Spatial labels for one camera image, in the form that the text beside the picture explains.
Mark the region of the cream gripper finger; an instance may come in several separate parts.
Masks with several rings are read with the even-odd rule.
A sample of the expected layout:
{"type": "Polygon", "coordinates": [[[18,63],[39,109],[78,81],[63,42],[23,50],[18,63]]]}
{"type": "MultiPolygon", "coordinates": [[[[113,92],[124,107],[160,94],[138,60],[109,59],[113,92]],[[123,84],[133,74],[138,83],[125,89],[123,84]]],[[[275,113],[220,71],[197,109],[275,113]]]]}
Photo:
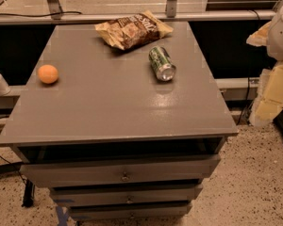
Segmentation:
{"type": "Polygon", "coordinates": [[[267,37],[268,37],[270,25],[271,23],[268,22],[265,25],[263,25],[259,30],[251,34],[247,38],[246,43],[256,47],[265,46],[267,44],[267,37]]]}
{"type": "Polygon", "coordinates": [[[259,77],[258,96],[252,105],[249,122],[253,126],[264,126],[282,110],[283,62],[277,62],[271,70],[264,69],[259,77]]]}

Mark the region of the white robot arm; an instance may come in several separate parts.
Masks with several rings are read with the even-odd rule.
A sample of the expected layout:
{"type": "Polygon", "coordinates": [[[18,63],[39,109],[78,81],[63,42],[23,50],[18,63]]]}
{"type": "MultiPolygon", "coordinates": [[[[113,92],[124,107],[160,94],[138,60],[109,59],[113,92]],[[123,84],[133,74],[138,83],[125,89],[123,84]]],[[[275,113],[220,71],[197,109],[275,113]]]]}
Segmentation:
{"type": "Polygon", "coordinates": [[[248,37],[253,46],[265,46],[269,57],[276,60],[271,70],[259,77],[258,96],[251,107],[249,121],[254,126],[270,123],[283,110],[283,5],[274,18],[248,37]]]}

